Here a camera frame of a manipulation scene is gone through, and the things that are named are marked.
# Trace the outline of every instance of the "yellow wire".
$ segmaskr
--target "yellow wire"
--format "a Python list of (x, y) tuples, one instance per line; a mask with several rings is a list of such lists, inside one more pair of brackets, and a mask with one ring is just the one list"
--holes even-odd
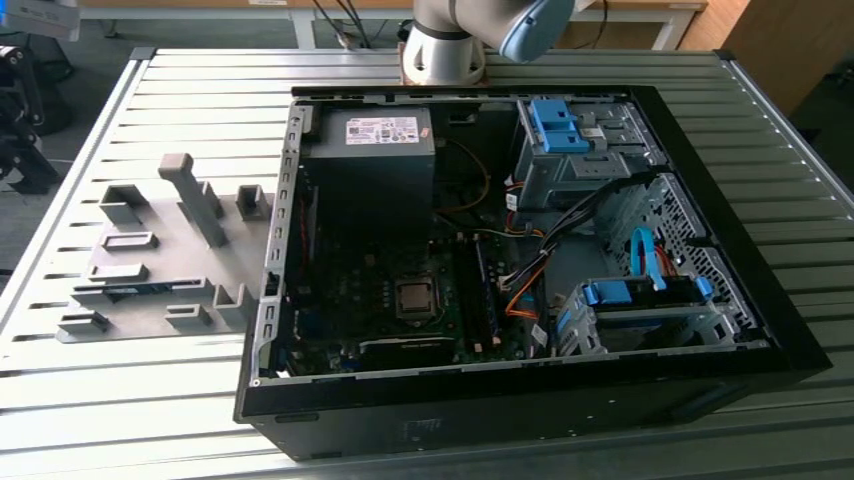
[(478, 164), (478, 167), (481, 167), (481, 173), (483, 173), (483, 191), (481, 192), (481, 196), (478, 197), (478, 199), (474, 202), (467, 203), (466, 205), (458, 205), (457, 207), (445, 207), (445, 208), (441, 208), (441, 209), (437, 210), (437, 212), (439, 212), (439, 213), (457, 213), (457, 212), (463, 212), (463, 211), (469, 210), (471, 207), (474, 207), (475, 205), (478, 205), (483, 201), (486, 196), (489, 195), (489, 193), (490, 193), (490, 172), (486, 169), (486, 165), (483, 164), (483, 162), (481, 161), (478, 156), (474, 154), (474, 152), (471, 150), (469, 150), (469, 147), (466, 147), (466, 145), (463, 145), (457, 140), (453, 140), (450, 138), (446, 139), (446, 142), (453, 143), (454, 145), (457, 145), (463, 150), (463, 152), (466, 152), (466, 155), (469, 155), (471, 157), (474, 162)]

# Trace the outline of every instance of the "black cable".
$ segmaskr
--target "black cable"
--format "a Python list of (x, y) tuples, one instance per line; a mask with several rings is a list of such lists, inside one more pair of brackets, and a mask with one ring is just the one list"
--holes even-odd
[(365, 33), (365, 25), (362, 25), (362, 18), (359, 18), (359, 12), (357, 12), (357, 7), (353, 6), (353, 1), (351, 0), (335, 0), (335, 1), (338, 2), (338, 5), (342, 7), (345, 12), (347, 13), (347, 16), (350, 17), (353, 22), (357, 24), (359, 35), (362, 35), (362, 42), (365, 44), (363, 45), (365, 48), (371, 48), (371, 40), (369, 39), (369, 35)]
[(359, 25), (357, 25), (357, 27), (359, 28), (359, 31), (362, 32), (362, 36), (365, 37), (366, 48), (374, 48), (371, 45), (373, 40), (369, 39), (369, 35), (367, 33), (365, 33), (365, 24), (362, 23), (362, 17), (359, 16), (359, 11), (357, 10), (355, 5), (353, 4), (353, 0), (347, 0), (347, 5), (350, 5), (350, 10), (353, 10), (353, 14), (355, 15), (357, 20), (359, 21)]
[(311, 0), (315, 4), (317, 9), (321, 11), (321, 15), (323, 15), (323, 18), (326, 18), (326, 22), (330, 24), (330, 26), (333, 27), (333, 30), (335, 30), (335, 33), (339, 36), (345, 36), (345, 31), (338, 28), (338, 25), (335, 24), (335, 22), (333, 21), (333, 19), (330, 18), (330, 15), (326, 13), (326, 9), (321, 6), (321, 4), (318, 3), (318, 0)]
[(510, 274), (510, 276), (503, 280), (503, 286), (513, 285), (519, 281), (521, 278), (529, 272), (533, 272), (534, 269), (542, 265), (555, 249), (558, 248), (558, 242), (555, 241), (555, 237), (558, 234), (570, 233), (580, 226), (582, 226), (596, 215), (597, 207), (600, 203), (617, 191), (622, 188), (626, 188), (632, 185), (641, 185), (652, 182), (658, 176), (657, 172), (644, 172), (633, 175), (628, 178), (620, 178), (617, 180), (612, 180), (606, 183), (598, 190), (590, 193), (570, 209), (561, 215), (561, 218), (554, 223), (553, 227), (546, 232), (546, 236), (541, 240), (538, 255), (534, 257), (529, 263), (526, 263), (517, 272)]
[(600, 45), (600, 40), (602, 40), (602, 35), (605, 34), (605, 27), (608, 27), (609, 25), (609, 10), (609, 0), (602, 0), (602, 23), (600, 24), (600, 33), (597, 33), (597, 38), (593, 41), (584, 43), (578, 47), (573, 47), (573, 50), (578, 50), (580, 48), (585, 48), (590, 45), (593, 45), (594, 49), (597, 48), (597, 45)]
[(389, 24), (389, 19), (383, 20), (383, 24), (379, 26), (379, 30), (377, 30), (377, 33), (374, 34), (374, 37), (371, 37), (371, 42), (377, 41), (377, 39), (379, 38), (379, 36), (383, 33), (383, 29), (386, 28), (387, 24)]

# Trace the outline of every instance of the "aluminum table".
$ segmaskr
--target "aluminum table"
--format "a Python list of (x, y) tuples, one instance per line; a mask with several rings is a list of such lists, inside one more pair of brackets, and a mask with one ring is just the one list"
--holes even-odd
[(555, 52), (495, 84), (652, 84), (836, 367), (697, 422), (537, 443), (294, 463), (233, 422), (242, 335), (64, 345), (68, 292), (110, 183), (187, 151), (219, 185), (274, 182), (294, 85), (394, 84), (394, 51), (135, 52), (0, 298), (0, 476), (175, 478), (854, 477), (854, 201), (736, 62)]

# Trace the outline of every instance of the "orange wire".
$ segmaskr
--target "orange wire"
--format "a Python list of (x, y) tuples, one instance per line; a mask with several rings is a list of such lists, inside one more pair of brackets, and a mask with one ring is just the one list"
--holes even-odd
[(680, 271), (677, 270), (677, 266), (673, 264), (673, 260), (670, 260), (670, 257), (668, 256), (668, 252), (665, 251), (665, 249), (661, 246), (657, 246), (656, 252), (661, 257), (662, 264), (665, 265), (665, 272), (668, 273), (668, 275), (672, 275), (672, 276), (678, 275)]
[[(523, 233), (525, 233), (525, 230), (514, 230), (513, 228), (510, 228), (510, 221), (513, 220), (513, 213), (514, 213), (514, 212), (513, 212), (513, 210), (507, 213), (507, 222), (506, 222), (506, 224), (505, 224), (505, 231), (506, 231), (507, 233), (513, 233), (513, 234), (518, 234), (518, 235), (519, 235), (519, 234), (523, 234)], [(543, 238), (543, 237), (546, 236), (546, 234), (543, 233), (543, 231), (542, 231), (542, 230), (539, 230), (538, 228), (533, 229), (533, 230), (531, 230), (531, 233), (533, 233), (537, 237), (541, 237), (541, 238)]]
[(490, 193), (490, 171), (486, 169), (486, 165), (481, 161), (481, 158), (474, 154), (474, 152), (469, 149), (469, 147), (466, 145), (463, 145), (457, 140), (453, 140), (450, 138), (446, 139), (446, 142), (447, 143), (453, 143), (454, 145), (457, 145), (459, 147), (459, 149), (463, 152), (466, 152), (466, 155), (469, 155), (471, 160), (478, 164), (478, 168), (481, 169), (481, 173), (483, 174), (483, 189), (481, 190), (481, 196), (475, 199), (475, 201), (471, 202), (471, 203), (467, 203), (466, 205), (458, 205), (455, 207), (445, 207), (445, 208), (439, 208), (437, 210), (437, 212), (439, 212), (439, 213), (457, 213), (457, 212), (463, 212), (463, 211), (469, 210), (471, 207), (477, 206), (483, 201), (486, 196), (489, 195), (489, 193)]
[(545, 269), (546, 269), (546, 263), (543, 263), (543, 266), (539, 267), (539, 270), (537, 270), (537, 272), (534, 272), (534, 275), (531, 275), (531, 278), (529, 278), (529, 281), (525, 282), (525, 285), (522, 285), (522, 288), (517, 292), (517, 295), (513, 297), (513, 300), (507, 304), (507, 308), (505, 308), (505, 314), (514, 315), (513, 312), (517, 312), (517, 313), (521, 312), (519, 310), (514, 310), (514, 307), (517, 306), (517, 302), (522, 298), (522, 295), (525, 295), (526, 290), (531, 287), (531, 284), (534, 283), (534, 280), (537, 280), (537, 277), (539, 277), (539, 275), (541, 275), (541, 273), (543, 273)]

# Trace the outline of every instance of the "wooden cabinet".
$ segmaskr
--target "wooden cabinet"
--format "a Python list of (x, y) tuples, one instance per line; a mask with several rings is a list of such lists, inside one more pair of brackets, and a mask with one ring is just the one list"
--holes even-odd
[(730, 50), (790, 114), (854, 48), (854, 1), (712, 0), (680, 48)]

